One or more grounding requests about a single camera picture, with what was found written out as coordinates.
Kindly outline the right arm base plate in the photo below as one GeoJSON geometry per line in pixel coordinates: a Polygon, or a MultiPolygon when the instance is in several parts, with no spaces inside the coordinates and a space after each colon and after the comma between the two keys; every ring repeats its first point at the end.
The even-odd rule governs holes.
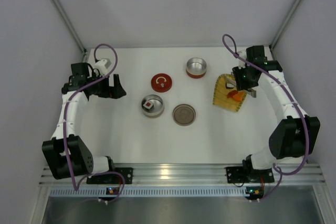
{"type": "Polygon", "coordinates": [[[229,184],[273,183],[275,181],[272,169],[250,169],[242,166],[226,167],[229,184]]]}

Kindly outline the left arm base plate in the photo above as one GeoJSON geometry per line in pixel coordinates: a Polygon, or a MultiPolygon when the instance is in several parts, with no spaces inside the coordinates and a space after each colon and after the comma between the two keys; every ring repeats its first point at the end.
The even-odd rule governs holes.
{"type": "Polygon", "coordinates": [[[89,176],[86,183],[89,185],[132,184],[133,168],[116,167],[112,172],[104,172],[89,176]]]}

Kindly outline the metal tongs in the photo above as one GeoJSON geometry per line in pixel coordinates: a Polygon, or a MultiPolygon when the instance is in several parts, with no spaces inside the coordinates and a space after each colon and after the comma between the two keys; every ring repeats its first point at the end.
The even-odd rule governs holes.
{"type": "MultiPolygon", "coordinates": [[[[225,81],[227,82],[227,83],[229,83],[229,84],[231,84],[232,86],[234,86],[235,88],[237,87],[237,84],[236,84],[236,81],[235,80],[233,80],[233,79],[231,79],[230,77],[224,77],[224,79],[225,79],[225,81]]],[[[250,95],[251,97],[253,97],[253,98],[256,98],[257,97],[257,92],[256,92],[256,90],[254,90],[254,89],[247,89],[247,90],[245,90],[246,91],[246,93],[248,94],[248,95],[250,95]]]]}

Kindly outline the sushi roll red centre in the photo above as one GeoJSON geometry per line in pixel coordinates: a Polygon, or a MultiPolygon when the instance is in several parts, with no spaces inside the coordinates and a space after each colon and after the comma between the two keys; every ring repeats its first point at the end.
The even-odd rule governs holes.
{"type": "Polygon", "coordinates": [[[152,107],[154,106],[153,102],[148,100],[148,101],[145,101],[144,104],[143,104],[143,107],[146,109],[146,110],[150,110],[152,107]]]}

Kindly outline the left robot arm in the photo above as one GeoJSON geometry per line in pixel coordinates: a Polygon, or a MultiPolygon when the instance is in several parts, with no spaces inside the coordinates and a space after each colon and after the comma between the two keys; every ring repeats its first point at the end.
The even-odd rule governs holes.
{"type": "Polygon", "coordinates": [[[94,65],[74,63],[72,74],[61,89],[62,108],[56,129],[50,140],[44,141],[42,152],[55,179],[112,172],[114,163],[109,156],[94,157],[80,137],[81,122],[91,96],[119,99],[126,95],[118,74],[113,85],[107,77],[109,59],[94,65]]]}

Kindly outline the sushi roll white centre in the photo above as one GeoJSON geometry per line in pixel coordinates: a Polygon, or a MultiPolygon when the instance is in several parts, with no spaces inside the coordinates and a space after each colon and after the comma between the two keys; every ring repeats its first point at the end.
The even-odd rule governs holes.
{"type": "Polygon", "coordinates": [[[234,89],[236,87],[236,83],[235,82],[226,81],[225,82],[225,87],[226,87],[226,89],[234,89]]]}

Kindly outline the orange carrot piece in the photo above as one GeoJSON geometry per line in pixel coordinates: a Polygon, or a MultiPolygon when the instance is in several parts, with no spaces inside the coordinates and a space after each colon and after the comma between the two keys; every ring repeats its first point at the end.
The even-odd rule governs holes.
{"type": "Polygon", "coordinates": [[[244,98],[245,93],[243,91],[239,91],[235,95],[233,95],[233,99],[237,102],[243,102],[244,98]]]}

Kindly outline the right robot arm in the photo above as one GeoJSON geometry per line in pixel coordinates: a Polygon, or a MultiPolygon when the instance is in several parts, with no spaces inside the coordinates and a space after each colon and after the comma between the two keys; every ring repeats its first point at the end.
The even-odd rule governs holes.
{"type": "Polygon", "coordinates": [[[289,158],[302,158],[305,163],[313,152],[320,130],[320,121],[309,116],[299,105],[289,89],[280,63],[268,60],[263,46],[252,46],[235,52],[240,60],[232,69],[236,88],[253,91],[260,87],[268,98],[278,125],[269,137],[267,145],[249,155],[246,161],[254,170],[272,168],[289,158]]]}

